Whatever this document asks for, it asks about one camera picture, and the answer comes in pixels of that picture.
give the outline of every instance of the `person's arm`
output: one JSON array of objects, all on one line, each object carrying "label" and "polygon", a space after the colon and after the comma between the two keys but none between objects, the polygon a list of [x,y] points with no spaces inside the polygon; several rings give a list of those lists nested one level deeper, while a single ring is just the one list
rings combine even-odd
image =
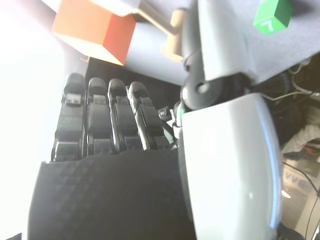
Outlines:
[{"label": "person's arm", "polygon": [[285,144],[282,153],[300,152],[308,142],[317,138],[320,138],[320,127],[306,125]]}]

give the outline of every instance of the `green block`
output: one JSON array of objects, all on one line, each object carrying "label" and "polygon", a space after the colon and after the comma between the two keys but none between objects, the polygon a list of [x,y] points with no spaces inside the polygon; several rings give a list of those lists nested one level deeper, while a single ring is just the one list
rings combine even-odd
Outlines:
[{"label": "green block", "polygon": [[266,0],[256,13],[254,23],[264,34],[272,34],[286,29],[294,8],[289,0]]}]

